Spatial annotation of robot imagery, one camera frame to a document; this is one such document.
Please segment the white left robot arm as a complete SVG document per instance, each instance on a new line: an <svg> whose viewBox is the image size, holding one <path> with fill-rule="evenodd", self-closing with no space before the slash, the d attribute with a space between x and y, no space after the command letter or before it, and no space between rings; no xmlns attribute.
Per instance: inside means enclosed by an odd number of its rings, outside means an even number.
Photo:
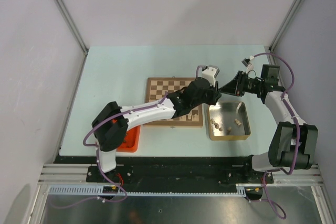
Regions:
<svg viewBox="0 0 336 224"><path fill-rule="evenodd" d="M110 182L116 175L116 152L127 131L147 123L171 120L189 114L202 105L214 105L221 97L218 82L203 77L193 80L187 87L164 95L163 98L136 106L108 103L92 121L91 134L96 138L98 176Z"/></svg>

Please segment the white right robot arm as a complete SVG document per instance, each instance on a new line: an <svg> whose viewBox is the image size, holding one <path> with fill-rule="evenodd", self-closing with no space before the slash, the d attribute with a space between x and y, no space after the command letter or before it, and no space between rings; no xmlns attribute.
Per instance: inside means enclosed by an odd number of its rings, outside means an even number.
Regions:
<svg viewBox="0 0 336 224"><path fill-rule="evenodd" d="M277 128L266 153L254 155L251 164L242 169L243 179L254 183L261 172L285 170L290 175L294 170L310 169L313 164L318 129L307 124L291 105L285 88L279 86L279 66L263 65L261 76L251 78L239 71L232 81L220 88L224 94L242 97L255 94L270 110Z"/></svg>

